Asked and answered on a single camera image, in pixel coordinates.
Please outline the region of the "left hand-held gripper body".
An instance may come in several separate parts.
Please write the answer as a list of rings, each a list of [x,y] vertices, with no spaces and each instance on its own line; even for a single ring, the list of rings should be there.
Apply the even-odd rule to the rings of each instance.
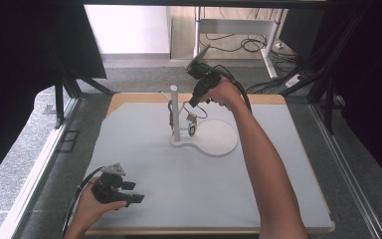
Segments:
[[[95,199],[103,204],[115,201],[125,201],[129,203],[128,195],[119,191],[125,184],[123,177],[126,176],[121,165],[115,163],[104,166],[99,171],[101,175],[92,188]]]

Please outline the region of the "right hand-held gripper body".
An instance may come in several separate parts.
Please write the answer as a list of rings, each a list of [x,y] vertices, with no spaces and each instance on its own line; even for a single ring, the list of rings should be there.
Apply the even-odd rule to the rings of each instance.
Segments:
[[[192,100],[201,100],[202,97],[210,89],[215,88],[222,79],[219,71],[203,62],[203,58],[209,48],[210,46],[206,46],[185,69],[186,73],[197,81],[197,85],[192,93]]]

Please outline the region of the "white stand with pole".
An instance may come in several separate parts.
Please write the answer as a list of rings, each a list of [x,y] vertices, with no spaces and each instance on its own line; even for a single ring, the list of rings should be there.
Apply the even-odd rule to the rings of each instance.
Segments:
[[[179,102],[178,88],[170,86],[170,96],[161,95],[167,100],[170,144],[173,147],[193,147],[204,155],[221,157],[231,153],[238,144],[238,134],[232,125],[222,119],[210,119],[201,107],[203,114],[198,116],[188,102]]]

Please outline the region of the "person's right hand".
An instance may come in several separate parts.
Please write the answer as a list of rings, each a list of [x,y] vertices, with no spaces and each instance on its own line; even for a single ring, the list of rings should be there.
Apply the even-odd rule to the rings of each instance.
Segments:
[[[226,107],[231,112],[246,108],[239,90],[226,78],[223,78],[215,88],[210,89],[201,99],[202,102],[207,100]]]

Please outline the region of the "person's left hand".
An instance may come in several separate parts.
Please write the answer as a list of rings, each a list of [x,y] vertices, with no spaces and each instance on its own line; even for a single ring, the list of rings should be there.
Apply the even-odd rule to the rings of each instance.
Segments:
[[[108,211],[117,210],[126,206],[125,201],[115,201],[107,204],[99,202],[92,192],[93,186],[97,181],[98,177],[93,177],[82,191],[70,226],[71,229],[80,228],[82,230],[88,230]]]

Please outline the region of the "white table mat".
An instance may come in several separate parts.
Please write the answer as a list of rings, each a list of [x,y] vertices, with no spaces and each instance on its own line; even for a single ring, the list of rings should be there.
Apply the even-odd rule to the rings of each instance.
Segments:
[[[287,106],[256,104],[252,110],[286,166],[304,226],[333,230]],[[103,120],[90,168],[119,163],[143,199],[108,212],[93,231],[258,232],[259,212],[241,149],[212,157],[191,146],[175,148],[170,136],[165,103],[126,103]]]

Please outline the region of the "white power strip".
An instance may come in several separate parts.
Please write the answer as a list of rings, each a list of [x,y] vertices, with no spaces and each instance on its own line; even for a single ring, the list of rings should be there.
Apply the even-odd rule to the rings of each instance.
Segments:
[[[286,82],[286,87],[291,88],[294,85],[296,85],[298,82],[300,82],[303,79],[303,76],[300,74],[296,74],[295,76],[291,77],[287,82]]]

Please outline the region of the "black curtain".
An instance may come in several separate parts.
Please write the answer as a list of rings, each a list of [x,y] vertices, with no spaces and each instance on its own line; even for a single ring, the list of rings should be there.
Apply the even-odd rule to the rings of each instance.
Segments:
[[[382,0],[360,0],[368,10],[332,71],[334,90],[343,97],[342,115],[382,167]],[[280,40],[301,61],[314,55],[346,18],[348,10],[290,9]]]
[[[0,164],[36,95],[83,77],[106,77],[85,0],[0,0]]]

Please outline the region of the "white metal desk frame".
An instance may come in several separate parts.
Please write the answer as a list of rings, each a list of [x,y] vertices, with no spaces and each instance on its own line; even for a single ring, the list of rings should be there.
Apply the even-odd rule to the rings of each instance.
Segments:
[[[233,35],[262,35],[267,36],[267,44],[260,50],[265,66],[271,79],[278,77],[277,71],[271,60],[272,47],[275,43],[277,32],[281,25],[284,9],[278,9],[274,20],[232,20],[232,19],[207,19],[202,18],[202,8],[195,10],[195,41],[193,56],[201,52],[201,34],[233,34]]]

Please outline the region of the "aluminium rail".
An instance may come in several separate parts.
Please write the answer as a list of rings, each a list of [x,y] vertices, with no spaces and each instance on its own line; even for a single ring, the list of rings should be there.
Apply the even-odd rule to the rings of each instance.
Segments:
[[[308,106],[315,118],[316,123],[318,124],[340,174],[345,181],[351,197],[353,198],[356,207],[372,236],[372,239],[382,239],[382,224],[380,223],[380,220],[378,219],[370,201],[362,190],[355,174],[350,168],[350,165],[347,162],[334,134],[326,128],[324,124],[325,117],[323,116],[319,106],[313,104],[309,104]]]
[[[69,99],[67,104],[63,106],[62,116],[65,117],[65,121],[59,126],[55,123],[52,124],[52,129],[49,131],[40,153],[32,164],[17,197],[14,199],[11,209],[7,212],[5,220],[0,227],[0,239],[14,238],[26,215],[30,201],[34,197],[35,191],[50,164],[57,145],[71,123],[73,111],[78,104],[78,100]]]

